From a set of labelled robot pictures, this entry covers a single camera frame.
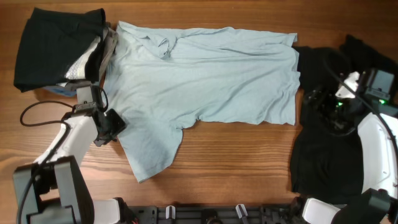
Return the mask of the light blue polo shirt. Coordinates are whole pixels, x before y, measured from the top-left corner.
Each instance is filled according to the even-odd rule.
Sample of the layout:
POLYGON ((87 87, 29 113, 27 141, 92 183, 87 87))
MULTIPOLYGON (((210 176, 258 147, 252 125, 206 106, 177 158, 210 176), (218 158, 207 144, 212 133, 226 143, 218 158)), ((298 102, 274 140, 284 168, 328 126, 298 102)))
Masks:
POLYGON ((197 121, 295 123, 295 33, 151 29, 119 22, 104 90, 138 182, 169 167, 197 121))

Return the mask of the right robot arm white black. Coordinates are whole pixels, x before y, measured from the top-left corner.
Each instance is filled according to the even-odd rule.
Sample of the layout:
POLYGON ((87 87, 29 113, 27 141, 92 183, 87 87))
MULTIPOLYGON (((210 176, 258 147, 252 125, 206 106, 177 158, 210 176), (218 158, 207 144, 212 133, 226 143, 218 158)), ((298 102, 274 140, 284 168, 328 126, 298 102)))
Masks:
POLYGON ((397 222, 397 118, 358 73, 310 89, 290 171, 307 223, 397 222))

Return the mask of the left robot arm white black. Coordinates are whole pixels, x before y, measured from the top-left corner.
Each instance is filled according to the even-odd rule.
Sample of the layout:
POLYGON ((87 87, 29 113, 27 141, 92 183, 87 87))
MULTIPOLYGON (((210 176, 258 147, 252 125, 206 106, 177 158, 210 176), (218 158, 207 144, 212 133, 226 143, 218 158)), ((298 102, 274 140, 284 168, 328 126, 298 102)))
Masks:
POLYGON ((116 140, 126 127, 109 109, 105 91, 95 85, 77 88, 78 103, 57 121, 60 131, 32 164, 13 173, 17 223, 128 223, 120 198, 93 200, 80 171, 90 145, 116 140))

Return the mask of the black garment on right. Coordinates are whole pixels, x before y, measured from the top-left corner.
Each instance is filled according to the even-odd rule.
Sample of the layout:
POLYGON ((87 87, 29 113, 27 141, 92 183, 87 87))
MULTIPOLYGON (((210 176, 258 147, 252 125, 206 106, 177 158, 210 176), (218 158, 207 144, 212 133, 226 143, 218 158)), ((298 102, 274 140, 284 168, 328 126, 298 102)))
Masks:
POLYGON ((338 48, 296 47, 298 71, 304 95, 328 88, 345 103, 345 115, 354 121, 351 134, 328 134, 314 111, 302 103, 298 134, 290 159, 292 191, 326 203, 350 203, 363 189, 363 147, 357 127, 373 110, 385 105, 366 98, 359 89, 365 70, 383 70, 395 76, 391 97, 397 93, 397 62, 380 54, 353 35, 338 48))

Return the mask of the folded blue garment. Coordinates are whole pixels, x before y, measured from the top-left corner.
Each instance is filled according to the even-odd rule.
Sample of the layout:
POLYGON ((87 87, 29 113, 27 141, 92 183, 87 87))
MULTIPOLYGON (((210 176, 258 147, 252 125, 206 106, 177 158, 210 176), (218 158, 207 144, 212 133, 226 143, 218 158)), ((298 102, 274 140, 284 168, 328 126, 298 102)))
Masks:
POLYGON ((67 97, 73 97, 76 95, 76 91, 71 91, 67 90, 62 86, 45 86, 44 90, 47 90, 49 92, 52 92, 57 95, 62 95, 62 96, 67 96, 67 97))

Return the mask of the folded grey garment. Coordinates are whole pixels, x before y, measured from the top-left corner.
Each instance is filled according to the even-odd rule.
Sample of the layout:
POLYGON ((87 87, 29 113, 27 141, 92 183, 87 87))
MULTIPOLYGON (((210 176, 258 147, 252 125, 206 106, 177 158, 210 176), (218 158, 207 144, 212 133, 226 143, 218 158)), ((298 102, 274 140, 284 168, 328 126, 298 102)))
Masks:
POLYGON ((95 51, 90 55, 85 65, 85 79, 67 80, 69 83, 90 82, 97 84, 101 81, 105 73, 106 67, 118 43, 118 33, 111 27, 109 22, 105 23, 103 35, 99 36, 100 42, 95 51))

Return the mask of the folded black garment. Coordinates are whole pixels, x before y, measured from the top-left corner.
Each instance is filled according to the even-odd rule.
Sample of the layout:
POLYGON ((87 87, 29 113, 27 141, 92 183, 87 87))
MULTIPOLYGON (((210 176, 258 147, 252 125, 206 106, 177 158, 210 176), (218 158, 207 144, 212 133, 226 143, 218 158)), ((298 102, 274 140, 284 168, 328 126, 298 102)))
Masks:
POLYGON ((17 53, 14 86, 22 92, 65 83, 67 72, 94 45, 83 64, 82 80, 97 82, 104 52, 104 9, 84 14, 35 8, 17 53))

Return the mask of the white clip left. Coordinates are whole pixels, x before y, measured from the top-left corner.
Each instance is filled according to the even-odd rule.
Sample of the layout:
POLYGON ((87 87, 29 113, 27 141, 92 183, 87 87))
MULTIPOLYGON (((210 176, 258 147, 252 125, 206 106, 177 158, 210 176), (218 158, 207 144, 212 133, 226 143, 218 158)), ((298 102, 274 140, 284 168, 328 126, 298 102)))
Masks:
POLYGON ((165 209, 165 219, 174 220, 176 218, 176 208, 173 205, 169 205, 165 209))

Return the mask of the white clip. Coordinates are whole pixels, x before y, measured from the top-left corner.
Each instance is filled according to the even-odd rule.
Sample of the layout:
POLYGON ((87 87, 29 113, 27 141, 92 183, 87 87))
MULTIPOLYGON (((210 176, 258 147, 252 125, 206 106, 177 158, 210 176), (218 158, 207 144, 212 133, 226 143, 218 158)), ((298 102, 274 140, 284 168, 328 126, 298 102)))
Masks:
POLYGON ((239 219, 242 219, 242 218, 248 216, 248 212, 247 212, 244 204, 238 204, 235 207, 235 209, 236 209, 236 213, 237 213, 239 219))
POLYGON ((176 208, 173 205, 169 205, 165 209, 165 219, 174 220, 176 218, 176 208))

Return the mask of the white clip right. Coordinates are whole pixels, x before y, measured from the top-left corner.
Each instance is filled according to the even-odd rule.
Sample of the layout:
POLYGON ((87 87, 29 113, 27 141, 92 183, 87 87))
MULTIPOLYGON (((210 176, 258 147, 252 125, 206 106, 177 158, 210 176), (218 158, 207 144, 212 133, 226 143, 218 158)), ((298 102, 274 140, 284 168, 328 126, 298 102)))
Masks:
POLYGON ((248 216, 248 212, 247 212, 244 204, 238 204, 235 207, 235 209, 236 209, 236 213, 237 213, 239 219, 242 219, 242 218, 248 216))

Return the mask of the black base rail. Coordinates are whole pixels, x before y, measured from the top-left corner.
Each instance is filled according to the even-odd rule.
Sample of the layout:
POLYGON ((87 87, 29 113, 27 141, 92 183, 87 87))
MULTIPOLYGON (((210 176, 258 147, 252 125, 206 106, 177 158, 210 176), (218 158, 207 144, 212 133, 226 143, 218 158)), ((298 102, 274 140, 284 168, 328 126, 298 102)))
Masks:
POLYGON ((136 215, 136 223, 147 224, 299 224, 306 221, 301 217, 299 209, 291 209, 290 205, 262 205, 248 207, 248 216, 238 218, 236 206, 230 207, 175 207, 176 218, 165 219, 166 207, 146 206, 131 207, 136 215))

